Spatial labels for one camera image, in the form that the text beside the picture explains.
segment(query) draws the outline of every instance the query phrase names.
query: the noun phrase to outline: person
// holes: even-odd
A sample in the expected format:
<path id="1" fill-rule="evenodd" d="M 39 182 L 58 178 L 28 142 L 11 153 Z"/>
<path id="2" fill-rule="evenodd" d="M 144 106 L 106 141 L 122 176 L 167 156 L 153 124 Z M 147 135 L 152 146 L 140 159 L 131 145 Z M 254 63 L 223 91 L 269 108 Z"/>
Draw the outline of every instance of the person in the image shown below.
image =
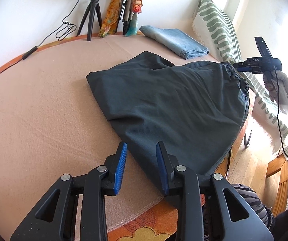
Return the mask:
<path id="1" fill-rule="evenodd" d="M 285 73 L 280 70 L 272 72 L 273 82 L 276 84 L 276 77 L 278 78 L 279 83 L 279 91 L 280 91 L 280 99 L 288 99 L 288 77 Z M 276 101 L 278 103 L 278 92 L 276 85 L 269 82 L 267 77 L 263 75 L 263 81 L 265 88 L 269 92 L 269 97 L 272 102 Z M 251 208 L 256 212 L 259 218 L 263 221 L 263 223 L 267 226 L 270 232 L 273 235 L 275 241 L 281 239 L 284 233 L 288 230 L 288 209 L 274 217 L 271 209 L 264 205 L 260 198 L 257 196 L 256 192 L 252 190 L 250 187 L 245 186 L 243 184 L 232 184 L 232 186 L 236 189 L 236 191 L 245 199 L 245 201 L 251 206 Z M 208 212 L 206 207 L 203 207 L 203 217 L 204 217 L 204 241 L 209 240 L 208 236 Z"/>

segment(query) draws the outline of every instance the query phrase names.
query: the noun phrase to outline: dark garment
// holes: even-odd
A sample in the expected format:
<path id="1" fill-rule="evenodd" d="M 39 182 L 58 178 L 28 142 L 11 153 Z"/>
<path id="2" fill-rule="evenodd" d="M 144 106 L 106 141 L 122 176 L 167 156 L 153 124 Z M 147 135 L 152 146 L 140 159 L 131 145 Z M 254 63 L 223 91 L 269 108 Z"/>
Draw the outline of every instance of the dark garment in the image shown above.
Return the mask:
<path id="1" fill-rule="evenodd" d="M 87 75 L 106 119 L 160 189 L 156 143 L 198 174 L 228 153 L 249 111 L 249 92 L 230 63 L 175 66 L 150 52 Z"/>

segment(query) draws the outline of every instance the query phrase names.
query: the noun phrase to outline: wooden floor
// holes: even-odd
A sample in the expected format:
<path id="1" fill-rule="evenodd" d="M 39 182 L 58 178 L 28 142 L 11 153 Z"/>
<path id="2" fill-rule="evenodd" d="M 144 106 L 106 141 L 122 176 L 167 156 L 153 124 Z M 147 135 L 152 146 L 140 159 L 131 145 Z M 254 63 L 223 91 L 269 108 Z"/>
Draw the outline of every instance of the wooden floor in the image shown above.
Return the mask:
<path id="1" fill-rule="evenodd" d="M 252 129 L 250 146 L 245 149 L 242 142 L 239 151 L 232 156 L 228 181 L 231 184 L 240 183 L 250 186 L 261 200 L 270 200 L 270 198 L 275 200 L 274 191 L 270 192 L 271 197 L 265 193 L 267 164 L 274 158 L 271 139 L 252 118 L 249 121 L 247 135 L 250 129 Z"/>

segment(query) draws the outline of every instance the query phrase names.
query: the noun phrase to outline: wooden chair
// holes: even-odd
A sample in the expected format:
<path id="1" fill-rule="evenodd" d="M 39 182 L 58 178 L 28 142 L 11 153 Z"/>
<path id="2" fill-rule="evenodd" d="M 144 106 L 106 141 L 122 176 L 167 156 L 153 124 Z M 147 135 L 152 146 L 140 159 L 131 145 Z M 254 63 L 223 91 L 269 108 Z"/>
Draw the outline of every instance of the wooden chair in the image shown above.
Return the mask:
<path id="1" fill-rule="evenodd" d="M 280 155 L 268 163 L 265 178 L 268 178 L 279 171 L 281 171 L 279 189 L 272 208 L 274 216 L 285 211 L 286 203 L 288 201 L 288 161 L 285 159 L 284 155 Z"/>

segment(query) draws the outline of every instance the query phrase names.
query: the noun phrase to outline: silver screw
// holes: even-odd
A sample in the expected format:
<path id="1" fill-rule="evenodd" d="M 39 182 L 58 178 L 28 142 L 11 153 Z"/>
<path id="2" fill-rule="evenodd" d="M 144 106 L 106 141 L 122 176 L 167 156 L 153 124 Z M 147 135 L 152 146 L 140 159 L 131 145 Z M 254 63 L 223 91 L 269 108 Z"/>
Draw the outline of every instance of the silver screw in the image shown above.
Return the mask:
<path id="1" fill-rule="evenodd" d="M 104 171 L 107 170 L 107 168 L 106 168 L 105 166 L 99 166 L 99 167 L 97 168 L 97 170 L 98 170 L 99 172 L 104 172 Z"/>
<path id="2" fill-rule="evenodd" d="M 176 169 L 177 169 L 178 171 L 180 171 L 180 172 L 183 172 L 183 171 L 186 170 L 186 167 L 184 167 L 183 165 L 178 165 L 178 166 L 176 167 Z"/>
<path id="3" fill-rule="evenodd" d="M 220 173 L 215 173 L 213 175 L 213 178 L 216 179 L 216 180 L 221 180 L 223 178 L 223 176 Z"/>
<path id="4" fill-rule="evenodd" d="M 69 180 L 71 178 L 71 176 L 69 174 L 64 174 L 61 176 L 61 180 L 66 181 Z"/>

